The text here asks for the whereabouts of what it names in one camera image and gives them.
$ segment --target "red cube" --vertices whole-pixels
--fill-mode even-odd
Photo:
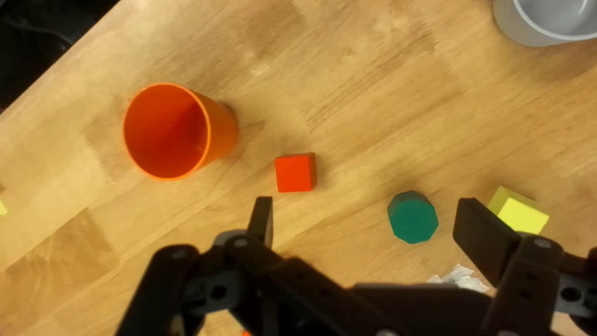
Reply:
[[[315,155],[297,153],[276,159],[276,181],[278,193],[304,193],[313,191],[315,174]]]

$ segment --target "wooden table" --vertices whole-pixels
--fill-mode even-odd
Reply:
[[[547,237],[597,243],[597,43],[524,49],[491,2],[129,0],[0,116],[0,334],[114,333],[149,256],[202,250],[274,196],[276,243],[343,286],[425,282],[455,263],[461,196],[498,185],[552,215]],[[140,174],[121,142],[140,88],[172,81],[231,107],[237,150],[183,181]],[[313,151],[319,187],[278,194],[272,161]],[[397,241],[392,194],[440,217]],[[237,334],[224,316],[203,334]],[[567,319],[558,331],[578,334]]]

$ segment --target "yellow block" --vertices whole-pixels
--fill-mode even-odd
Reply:
[[[504,187],[496,191],[487,207],[515,232],[537,235],[549,221],[549,215],[539,211],[534,200]]]
[[[6,206],[0,202],[0,217],[6,217],[7,215],[7,209]]]

